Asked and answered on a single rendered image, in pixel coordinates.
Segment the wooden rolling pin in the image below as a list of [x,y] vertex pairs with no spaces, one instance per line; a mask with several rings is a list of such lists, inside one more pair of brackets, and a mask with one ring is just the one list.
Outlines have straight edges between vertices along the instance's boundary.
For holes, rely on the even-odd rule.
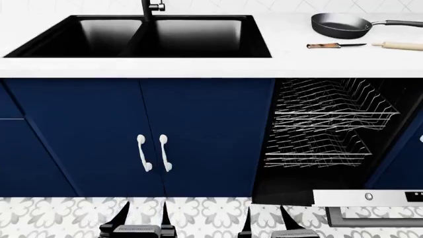
[[417,43],[383,42],[383,43],[372,43],[371,45],[382,47],[384,49],[423,51],[423,44],[417,44]]

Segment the black kitchen faucet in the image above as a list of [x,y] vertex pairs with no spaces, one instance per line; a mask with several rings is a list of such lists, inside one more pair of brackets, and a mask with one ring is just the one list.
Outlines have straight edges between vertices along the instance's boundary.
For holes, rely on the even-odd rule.
[[152,4],[151,0],[141,0],[143,8],[143,17],[145,21],[151,21],[153,19],[153,11],[165,11],[165,4],[163,0],[160,0],[158,4]]

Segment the navy blue cabinet door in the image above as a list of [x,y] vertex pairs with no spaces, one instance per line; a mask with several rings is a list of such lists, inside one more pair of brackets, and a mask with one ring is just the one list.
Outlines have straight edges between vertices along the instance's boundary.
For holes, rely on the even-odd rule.
[[273,79],[143,79],[141,91],[170,197],[252,195]]
[[365,183],[372,190],[423,190],[423,102]]
[[[145,104],[134,79],[7,79],[6,89],[84,197],[165,195]],[[145,172],[141,148],[153,166]]]

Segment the navy blue drawer front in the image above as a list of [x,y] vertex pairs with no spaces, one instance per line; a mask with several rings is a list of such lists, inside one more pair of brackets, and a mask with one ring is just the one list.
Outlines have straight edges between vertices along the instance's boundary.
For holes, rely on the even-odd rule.
[[23,120],[20,110],[0,83],[0,120]]

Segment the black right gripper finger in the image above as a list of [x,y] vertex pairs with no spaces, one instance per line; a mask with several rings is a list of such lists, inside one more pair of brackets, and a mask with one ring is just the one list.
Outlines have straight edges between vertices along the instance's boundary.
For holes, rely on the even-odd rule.
[[283,206],[280,206],[280,211],[287,230],[304,229],[288,214]]
[[237,238],[251,238],[251,221],[250,221],[250,208],[247,210],[247,218],[241,232],[238,233]]

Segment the black double basin sink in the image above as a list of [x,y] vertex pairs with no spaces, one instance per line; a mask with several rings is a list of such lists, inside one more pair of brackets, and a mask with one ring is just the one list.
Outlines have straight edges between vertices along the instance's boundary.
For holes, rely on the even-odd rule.
[[71,15],[6,58],[271,58],[250,15]]

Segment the black dishwasher body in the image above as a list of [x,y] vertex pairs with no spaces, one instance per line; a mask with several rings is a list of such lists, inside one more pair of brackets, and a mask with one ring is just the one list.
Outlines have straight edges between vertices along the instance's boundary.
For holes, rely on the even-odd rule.
[[413,120],[416,110],[423,102],[423,79],[365,79],[399,111],[399,114],[393,116],[382,130],[353,129],[371,152],[361,165],[268,168],[264,166],[264,156],[270,132],[277,130],[273,127],[273,117],[279,80],[276,79],[266,137],[252,194],[252,200],[257,204],[309,206],[314,203],[315,190],[372,190],[364,188],[365,183]]

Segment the silver dishwasher door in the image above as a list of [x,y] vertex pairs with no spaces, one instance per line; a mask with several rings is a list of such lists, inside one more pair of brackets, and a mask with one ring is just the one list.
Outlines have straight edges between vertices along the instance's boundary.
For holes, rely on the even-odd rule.
[[330,227],[325,208],[343,218],[423,218],[423,190],[315,190],[311,222],[321,238],[423,238],[423,227]]

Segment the black frying pan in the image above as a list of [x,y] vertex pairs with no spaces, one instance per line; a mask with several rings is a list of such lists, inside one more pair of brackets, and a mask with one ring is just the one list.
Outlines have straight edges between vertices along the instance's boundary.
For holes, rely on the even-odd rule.
[[335,39],[361,38],[374,25],[423,27],[423,21],[384,20],[370,22],[345,13],[317,13],[311,17],[311,26],[315,32]]

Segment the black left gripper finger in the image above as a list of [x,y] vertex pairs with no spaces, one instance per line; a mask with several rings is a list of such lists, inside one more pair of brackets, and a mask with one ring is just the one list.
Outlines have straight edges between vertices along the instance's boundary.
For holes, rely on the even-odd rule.
[[176,228],[170,222],[166,203],[163,204],[160,238],[176,238]]
[[118,214],[110,221],[100,225],[100,235],[111,235],[113,231],[119,226],[124,225],[130,208],[130,202],[118,212]]

